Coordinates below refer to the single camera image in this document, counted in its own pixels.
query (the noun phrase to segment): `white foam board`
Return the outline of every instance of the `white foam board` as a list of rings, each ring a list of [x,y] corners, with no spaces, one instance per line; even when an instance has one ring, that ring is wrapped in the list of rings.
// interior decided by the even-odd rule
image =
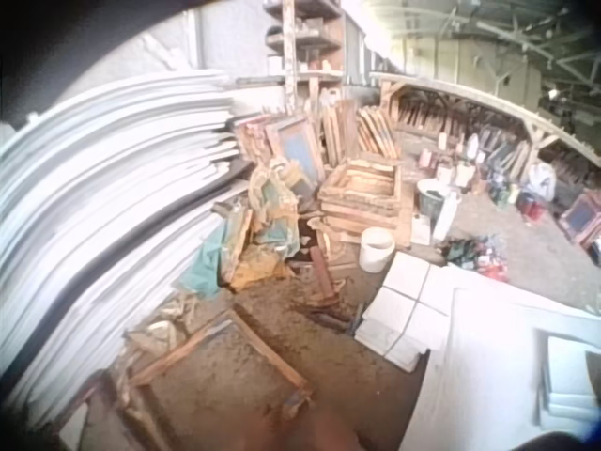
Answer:
[[[429,267],[425,260],[397,252],[383,285],[411,299],[418,299]]]
[[[548,411],[551,415],[560,416],[563,418],[572,418],[579,421],[595,422],[599,420],[599,408],[585,409],[583,407],[562,406],[560,404],[547,404]]]
[[[390,353],[386,354],[385,358],[386,358],[386,360],[395,364],[399,368],[407,371],[408,373],[411,373],[415,370],[415,366],[417,366],[417,363],[420,361],[420,356],[421,356],[421,354],[419,352],[417,352],[413,355],[413,358],[410,359],[408,362],[405,360],[399,359],[397,355],[390,354]]]
[[[551,382],[548,374],[548,362],[543,364],[542,386],[545,389],[546,398],[551,404],[594,410],[598,408],[596,399],[590,395],[570,395],[566,393],[551,392],[551,389],[549,388],[551,386]]]
[[[400,336],[400,332],[372,319],[364,320],[355,333],[355,337],[361,338],[363,344],[370,343],[370,349],[380,354],[386,353]]]
[[[419,298],[420,303],[424,303],[447,316],[451,315],[453,292],[455,291],[449,275],[449,272],[445,271],[444,268],[430,265]]]
[[[601,353],[595,346],[558,336],[548,339],[548,382],[550,393],[596,399],[589,378],[586,352]]]
[[[449,333],[449,317],[433,308],[417,303],[409,319],[405,335],[431,350],[439,350]]]
[[[417,354],[425,353],[426,348],[416,343],[410,338],[402,336],[394,343],[394,346],[387,352],[387,356],[392,356],[405,364],[412,362]]]
[[[382,287],[363,313],[363,318],[377,321],[389,329],[402,333],[415,304],[415,301],[407,296]]]
[[[589,422],[551,415],[547,410],[543,388],[538,395],[538,419],[542,430],[562,430],[578,436],[590,432],[593,428],[593,424]]]

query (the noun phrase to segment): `white bottle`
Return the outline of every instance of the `white bottle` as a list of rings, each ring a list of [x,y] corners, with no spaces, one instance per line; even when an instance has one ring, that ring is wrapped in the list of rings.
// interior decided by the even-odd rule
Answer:
[[[435,241],[444,241],[449,233],[455,214],[457,213],[457,206],[459,205],[459,194],[455,191],[451,191],[447,194],[442,205],[442,211],[440,212],[439,219],[436,221],[434,227],[434,233],[432,238]]]

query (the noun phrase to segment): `wooden stick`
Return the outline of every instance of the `wooden stick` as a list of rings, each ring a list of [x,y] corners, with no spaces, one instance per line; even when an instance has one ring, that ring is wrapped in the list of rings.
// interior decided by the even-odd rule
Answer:
[[[326,259],[324,258],[321,249],[319,249],[318,246],[313,246],[311,249],[309,249],[309,253],[311,254],[311,261],[313,262],[313,267],[315,268],[317,282],[319,283],[321,294],[323,294],[323,299],[335,298],[336,291],[334,291],[330,272],[328,271],[328,266],[326,264]]]
[[[257,335],[253,329],[242,319],[238,313],[233,310],[229,310],[228,317],[236,324],[238,329],[246,337],[248,342],[256,349],[256,351],[265,357],[270,364],[275,366],[286,379],[290,381],[295,387],[302,390],[307,396],[312,392],[309,387],[309,382],[301,376],[296,369],[290,366],[282,357],[280,357],[267,343],[265,343],[259,335]]]
[[[190,354],[203,340],[217,334],[230,323],[231,320],[227,311],[217,315],[208,324],[201,327],[194,335],[192,335],[188,341],[182,343],[168,354],[163,355],[159,360],[148,365],[137,374],[134,374],[130,379],[131,385],[149,384],[154,378],[169,369],[169,367]]]

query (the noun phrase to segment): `ceiling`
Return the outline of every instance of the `ceiling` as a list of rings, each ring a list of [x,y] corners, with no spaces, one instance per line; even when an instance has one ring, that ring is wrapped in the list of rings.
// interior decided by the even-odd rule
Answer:
[[[601,2],[565,0],[362,0],[363,8],[393,38],[498,41],[540,69],[544,89],[559,99],[601,107]]]

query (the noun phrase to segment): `red container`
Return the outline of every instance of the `red container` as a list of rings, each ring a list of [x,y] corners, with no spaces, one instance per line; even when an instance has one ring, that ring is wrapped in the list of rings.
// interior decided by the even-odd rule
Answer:
[[[528,211],[528,217],[533,221],[538,221],[545,212],[545,205],[541,202],[533,202],[530,210]]]

